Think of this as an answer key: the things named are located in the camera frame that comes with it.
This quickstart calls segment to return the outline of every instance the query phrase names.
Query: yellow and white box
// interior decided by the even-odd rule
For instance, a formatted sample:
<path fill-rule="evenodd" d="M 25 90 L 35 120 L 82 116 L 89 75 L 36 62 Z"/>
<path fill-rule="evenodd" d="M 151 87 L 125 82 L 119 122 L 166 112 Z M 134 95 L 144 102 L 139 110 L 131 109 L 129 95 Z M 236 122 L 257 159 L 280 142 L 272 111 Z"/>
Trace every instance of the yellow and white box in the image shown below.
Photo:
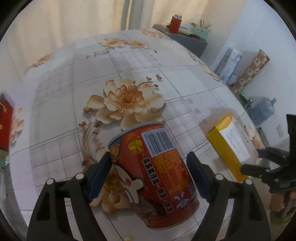
<path fill-rule="evenodd" d="M 248 178 L 241 174 L 240 168 L 244 163 L 255 165 L 258 153 L 232 113 L 227 113 L 207 134 L 207 138 L 238 182 Z"/>

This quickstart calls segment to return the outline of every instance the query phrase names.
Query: wall outlet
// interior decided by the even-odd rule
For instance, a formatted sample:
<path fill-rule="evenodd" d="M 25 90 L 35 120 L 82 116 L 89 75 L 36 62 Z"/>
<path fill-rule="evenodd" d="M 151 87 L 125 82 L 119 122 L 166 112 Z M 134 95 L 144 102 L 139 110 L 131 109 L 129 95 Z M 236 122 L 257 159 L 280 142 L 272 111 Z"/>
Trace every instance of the wall outlet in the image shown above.
<path fill-rule="evenodd" d="M 284 131 L 283 131 L 281 125 L 277 126 L 276 130 L 278 132 L 279 137 L 284 137 L 285 134 L 284 134 Z"/>

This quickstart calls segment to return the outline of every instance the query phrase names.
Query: red bottle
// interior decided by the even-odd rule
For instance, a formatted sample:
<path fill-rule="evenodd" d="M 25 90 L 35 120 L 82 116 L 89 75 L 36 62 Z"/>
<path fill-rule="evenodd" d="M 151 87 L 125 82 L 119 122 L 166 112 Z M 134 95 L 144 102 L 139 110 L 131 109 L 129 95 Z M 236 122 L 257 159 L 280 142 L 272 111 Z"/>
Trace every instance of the red bottle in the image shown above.
<path fill-rule="evenodd" d="M 182 16 L 175 14 L 175 16 L 173 16 L 172 18 L 172 21 L 170 22 L 169 32 L 172 34 L 177 34 L 179 32 L 181 21 L 182 21 Z"/>

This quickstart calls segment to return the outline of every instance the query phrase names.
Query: green basket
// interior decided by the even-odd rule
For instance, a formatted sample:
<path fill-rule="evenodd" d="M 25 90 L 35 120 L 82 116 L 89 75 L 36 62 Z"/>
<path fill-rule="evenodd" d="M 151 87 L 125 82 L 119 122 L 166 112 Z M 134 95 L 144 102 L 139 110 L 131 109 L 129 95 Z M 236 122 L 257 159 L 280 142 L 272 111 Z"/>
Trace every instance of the green basket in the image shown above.
<path fill-rule="evenodd" d="M 191 32 L 198 36 L 198 37 L 201 37 L 202 39 L 204 40 L 207 40 L 208 36 L 209 36 L 209 33 L 210 33 L 210 30 L 207 30 L 207 29 L 204 29 L 202 27 L 199 27 L 199 26 L 194 26 L 192 29 L 191 29 Z"/>

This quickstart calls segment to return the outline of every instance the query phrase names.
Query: blue water bottle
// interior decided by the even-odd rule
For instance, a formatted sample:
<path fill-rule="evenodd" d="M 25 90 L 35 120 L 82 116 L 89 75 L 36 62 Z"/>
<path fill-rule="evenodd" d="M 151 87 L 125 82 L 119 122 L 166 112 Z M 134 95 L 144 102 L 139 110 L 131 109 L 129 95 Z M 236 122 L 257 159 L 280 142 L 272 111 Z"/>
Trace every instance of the blue water bottle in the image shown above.
<path fill-rule="evenodd" d="M 270 100 L 269 98 L 264 97 L 253 108 L 247 110 L 255 126 L 259 126 L 263 121 L 267 120 L 270 116 L 274 114 L 275 102 L 276 98 Z"/>

